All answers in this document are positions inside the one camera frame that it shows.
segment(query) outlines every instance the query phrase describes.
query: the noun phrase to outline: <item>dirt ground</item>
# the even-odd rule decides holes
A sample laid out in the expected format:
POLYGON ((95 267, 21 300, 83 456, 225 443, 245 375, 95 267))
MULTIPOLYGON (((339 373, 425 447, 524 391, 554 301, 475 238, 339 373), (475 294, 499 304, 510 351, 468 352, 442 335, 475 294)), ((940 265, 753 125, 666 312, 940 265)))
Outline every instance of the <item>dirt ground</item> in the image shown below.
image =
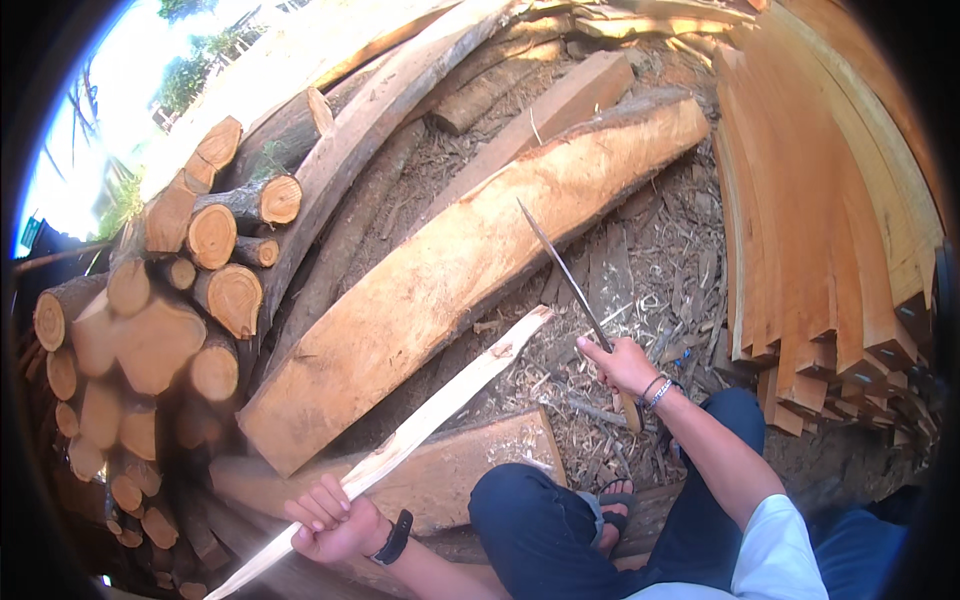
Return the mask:
MULTIPOLYGON (((592 44, 592 49, 599 47, 598 42, 586 44, 592 44)), ((630 48, 628 56, 635 68, 631 93, 658 85, 682 85, 693 92, 715 125, 719 117, 716 81, 700 62, 674 52, 656 37, 621 47, 630 48)), ((576 63, 564 54, 544 64, 459 137, 440 132, 427 121, 428 135, 369 230, 341 293, 406 238, 435 195, 483 144, 576 63)), ((605 325, 607 335, 630 336, 647 345, 648 350, 666 328, 683 323, 684 330, 668 338, 659 367, 682 381, 690 397, 701 402, 709 393, 733 384, 712 370, 713 349, 726 318, 727 266, 722 201, 710 138, 658 174, 649 189, 639 193, 652 198, 646 210, 634 211, 626 219, 614 211, 570 244, 563 251, 564 259, 571 265, 584 259, 609 223, 623 224, 633 300, 624 306, 607 307, 606 314, 597 318, 602 321, 617 313, 605 325)), ((473 330, 434 357, 325 452, 335 455, 379 444, 432 393, 540 303, 549 272, 549 267, 542 269, 481 317, 473 330)), ((635 479, 639 490, 683 481, 685 469, 665 451, 664 428, 655 417, 648 417, 646 430, 635 435, 570 406, 573 399, 610 410, 612 398, 596 382, 594 367, 574 347, 576 336, 589 331, 580 308, 574 302, 558 305, 554 301, 552 306, 560 317, 535 337, 510 369, 443 428, 475 424, 540 403, 547 407, 572 488, 595 491, 604 482, 627 475, 635 479)), ((903 451, 887 448, 875 430, 833 422, 821 423, 819 433, 804 432, 800 438, 768 428, 764 457, 788 493, 806 510, 829 502, 880 499, 914 481, 922 466, 903 451)))

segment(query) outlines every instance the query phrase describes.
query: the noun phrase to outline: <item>person's right hand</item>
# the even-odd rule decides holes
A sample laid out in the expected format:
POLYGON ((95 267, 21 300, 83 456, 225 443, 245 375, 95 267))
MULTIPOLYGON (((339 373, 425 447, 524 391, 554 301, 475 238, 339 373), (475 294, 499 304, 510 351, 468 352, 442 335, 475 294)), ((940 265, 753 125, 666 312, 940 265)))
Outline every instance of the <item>person's right hand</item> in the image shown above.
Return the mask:
POLYGON ((303 523, 290 540, 294 549, 317 563, 371 556, 387 543, 393 524, 361 495, 352 502, 330 473, 301 497, 283 504, 287 518, 303 523))
POLYGON ((648 401, 642 395, 654 379, 660 376, 643 348, 630 338, 611 340, 613 354, 607 354, 602 348, 587 338, 577 338, 577 347, 597 365, 597 379, 615 394, 626 392, 648 401))

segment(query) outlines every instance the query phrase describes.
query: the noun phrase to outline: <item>sleeve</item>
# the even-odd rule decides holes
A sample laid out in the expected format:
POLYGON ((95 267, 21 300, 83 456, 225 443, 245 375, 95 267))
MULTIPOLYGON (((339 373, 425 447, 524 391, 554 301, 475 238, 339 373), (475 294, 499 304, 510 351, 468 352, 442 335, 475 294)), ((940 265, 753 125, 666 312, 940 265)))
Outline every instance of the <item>sleeve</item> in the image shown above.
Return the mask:
POLYGON ((750 517, 731 588, 738 598, 827 600, 804 518, 785 495, 766 498, 750 517))

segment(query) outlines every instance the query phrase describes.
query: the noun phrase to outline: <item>foot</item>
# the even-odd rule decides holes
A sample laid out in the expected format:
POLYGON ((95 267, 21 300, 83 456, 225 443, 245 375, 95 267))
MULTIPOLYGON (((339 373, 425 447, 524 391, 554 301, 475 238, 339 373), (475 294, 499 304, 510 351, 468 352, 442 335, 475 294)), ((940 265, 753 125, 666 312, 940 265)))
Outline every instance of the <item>foot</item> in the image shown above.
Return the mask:
MULTIPOLYGON (((634 492, 634 482, 632 481, 615 481, 609 484, 606 488, 600 491, 600 493, 633 493, 634 492)), ((627 515, 627 507, 623 504, 610 504, 601 508, 604 513, 617 513, 618 515, 627 515)), ((600 554, 605 557, 609 557, 613 547, 616 546, 616 543, 620 541, 620 532, 616 530, 616 527, 613 527, 610 523, 603 524, 603 532, 600 534, 600 545, 598 550, 600 554)))

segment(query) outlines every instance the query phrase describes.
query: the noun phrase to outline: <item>watch strap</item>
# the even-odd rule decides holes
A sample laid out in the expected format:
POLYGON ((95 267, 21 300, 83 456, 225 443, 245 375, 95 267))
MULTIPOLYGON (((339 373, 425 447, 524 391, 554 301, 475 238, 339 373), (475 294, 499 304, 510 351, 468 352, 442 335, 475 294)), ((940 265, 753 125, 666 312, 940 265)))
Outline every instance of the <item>watch strap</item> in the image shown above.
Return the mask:
POLYGON ((407 547, 407 540, 410 538, 410 528, 413 527, 413 524, 414 516, 410 511, 402 509, 400 515, 396 518, 394 528, 390 530, 387 543, 383 544, 383 547, 377 550, 375 554, 372 554, 370 560, 380 566, 386 566, 400 558, 403 549, 407 547))

